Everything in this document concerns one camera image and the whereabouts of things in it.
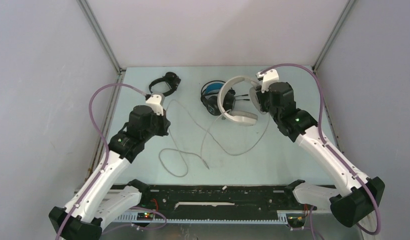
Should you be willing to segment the white gaming headphones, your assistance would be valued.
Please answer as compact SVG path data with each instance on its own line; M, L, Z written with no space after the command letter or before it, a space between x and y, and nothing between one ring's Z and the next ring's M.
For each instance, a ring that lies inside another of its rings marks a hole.
M252 147L250 147L249 149L247 149L243 152L240 152L240 153L231 153L231 152L229 152L228 150L226 150L223 147L223 145L221 143L219 143L217 141L217 139L211 133L211 127L214 125L214 123L216 121L218 121L218 120L227 120L229 123L235 123L235 124L238 124L240 126L250 127L250 126L253 126L257 123L259 115L260 115L260 113L255 113L255 112L252 112L251 110L241 109L241 107L242 107L241 101L245 101L245 100L236 101L235 106L234 106L233 109L225 109L223 107L224 98L225 98L226 94L228 93L228 91L230 89L234 90L234 86L237 85L237 84L248 83L252 87L251 89L254 90L255 87L258 85L258 82L255 79L253 79L251 77L248 77L248 76L239 75L239 76L235 76L231 79L223 80L223 81L225 81L225 84L222 86L222 88L220 89L220 91L218 93L218 96L217 96L217 105L218 105L218 108L219 108L221 114L218 115L218 116L212 115L213 117L215 117L215 119L213 120L213 122L208 127L201 126L195 120L193 115L187 110L187 108L181 102L179 102L176 99L170 100L168 106L166 107L166 110L169 110L173 103L177 103L180 107L182 107L182 109L184 109L186 111L186 113L191 118L193 123L197 127L199 127L201 130L204 131L204 137L203 137L202 142L201 142L201 147L200 147L199 153L180 150L175 138L172 135L170 137L171 137L171 140L172 140L175 148L163 148L162 150L160 150L160 152L158 153L158 160L159 160L161 166L164 168L164 170L167 173L169 173L170 175L172 175L173 177L183 178L189 173L189 166L188 166L187 161L185 160L185 155L192 155L194 157L199 158L207 169L210 168L208 163L206 162L206 160L203 157L203 149L204 149L204 144L205 144L205 140L206 140L207 137L211 137L211 139L215 143L217 143L217 145L223 150L224 153L226 153L227 155L232 156L232 157L237 157L237 156L244 155L244 154L248 153L249 151L251 151L260 142L260 140L263 138L264 134L266 133L266 131L268 129L267 127L264 129L263 133L258 138L258 140L252 145ZM237 99L250 99L249 102L254 104L255 103L254 98L249 93L246 93L246 94L247 94L247 96L237 97ZM182 160L182 162L185 166L185 172L182 173L182 174L175 174L172 171L170 171L167 168L167 166L165 165L164 161L162 160L161 154L163 153L163 151L178 152L178 154L181 157L181 160Z

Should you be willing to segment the small black headphones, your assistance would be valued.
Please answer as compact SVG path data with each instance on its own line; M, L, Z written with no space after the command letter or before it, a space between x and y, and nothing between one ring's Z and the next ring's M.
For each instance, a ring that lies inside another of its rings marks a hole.
M148 86L149 92L151 94L153 94L154 93L153 90L152 90L153 86L155 86L157 84L160 84L160 83L166 83L167 84L168 91L163 92L162 95L164 97L168 97L168 96L172 95L178 89L178 87L181 83L181 78L174 72L171 72L171 71L166 72L164 76L153 80L149 84L149 86Z

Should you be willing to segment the large black blue headphones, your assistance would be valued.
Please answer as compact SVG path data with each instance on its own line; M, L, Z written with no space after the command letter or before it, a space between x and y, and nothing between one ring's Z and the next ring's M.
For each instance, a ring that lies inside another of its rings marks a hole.
M218 93L226 82L223 80L212 80L204 84L200 90L200 101L207 109L207 111L213 115L218 116L221 114L218 107ZM235 107L236 101L250 101L249 98L237 99L237 97L246 97L247 94L236 95L234 89L230 89L224 97L223 107L225 110L232 110Z

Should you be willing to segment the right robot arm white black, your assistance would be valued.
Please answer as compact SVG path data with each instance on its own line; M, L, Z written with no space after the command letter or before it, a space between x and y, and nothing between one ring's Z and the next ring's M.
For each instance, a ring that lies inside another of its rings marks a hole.
M311 154L328 174L334 188L296 180L284 189L284 204L297 209L302 204L329 209L345 227L351 228L376 210L385 183L370 178L355 167L319 130L318 122L307 111L296 107L294 91L287 82L272 83L264 90L251 88L257 109L269 113L279 131Z

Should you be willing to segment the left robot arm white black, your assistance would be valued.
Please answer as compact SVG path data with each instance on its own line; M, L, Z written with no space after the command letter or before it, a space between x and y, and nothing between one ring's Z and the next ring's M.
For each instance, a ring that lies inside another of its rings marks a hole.
M137 105L128 121L106 145L107 152L80 191L49 219L57 240L98 240L104 229L129 208L146 208L151 194L128 183L122 193L104 201L116 179L154 136L168 135L170 121L159 104Z

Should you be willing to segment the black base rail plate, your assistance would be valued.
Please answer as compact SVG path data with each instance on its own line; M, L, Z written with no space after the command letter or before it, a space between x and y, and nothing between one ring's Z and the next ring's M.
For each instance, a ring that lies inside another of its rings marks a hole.
M275 220L277 213L306 217L310 210L284 185L150 185L139 205L166 218L194 220Z

